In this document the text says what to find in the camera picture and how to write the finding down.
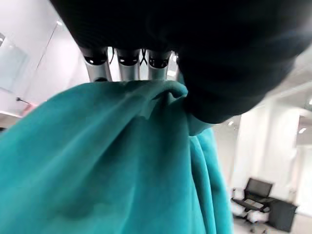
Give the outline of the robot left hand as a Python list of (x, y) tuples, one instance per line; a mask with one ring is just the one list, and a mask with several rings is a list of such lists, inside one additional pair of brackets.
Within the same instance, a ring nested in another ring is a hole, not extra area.
[(309, 0), (53, 0), (86, 53), (175, 51), (196, 118), (222, 123), (282, 83), (312, 42)]

